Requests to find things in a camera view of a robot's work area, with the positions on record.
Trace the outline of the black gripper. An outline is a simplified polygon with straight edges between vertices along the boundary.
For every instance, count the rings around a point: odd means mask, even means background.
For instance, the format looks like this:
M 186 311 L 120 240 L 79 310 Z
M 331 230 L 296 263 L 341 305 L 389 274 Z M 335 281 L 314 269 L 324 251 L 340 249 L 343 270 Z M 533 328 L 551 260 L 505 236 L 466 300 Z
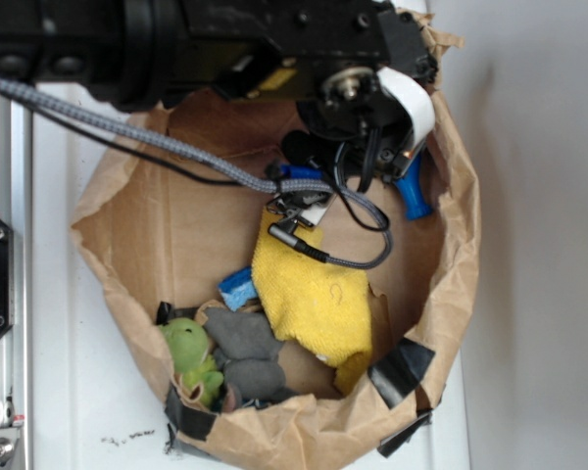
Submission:
M 294 102 L 362 182 L 404 176 L 433 126 L 437 62 L 390 1 L 213 1 L 210 38 L 223 97 Z

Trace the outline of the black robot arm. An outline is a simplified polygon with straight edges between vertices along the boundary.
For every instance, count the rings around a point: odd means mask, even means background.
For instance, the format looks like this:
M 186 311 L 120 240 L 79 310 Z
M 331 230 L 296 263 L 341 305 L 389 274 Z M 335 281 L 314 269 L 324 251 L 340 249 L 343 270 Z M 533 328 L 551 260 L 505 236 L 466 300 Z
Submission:
M 0 76 L 75 82 L 122 112 L 211 88 L 293 103 L 298 141 L 402 176 L 430 129 L 438 64 L 388 1 L 0 1 Z

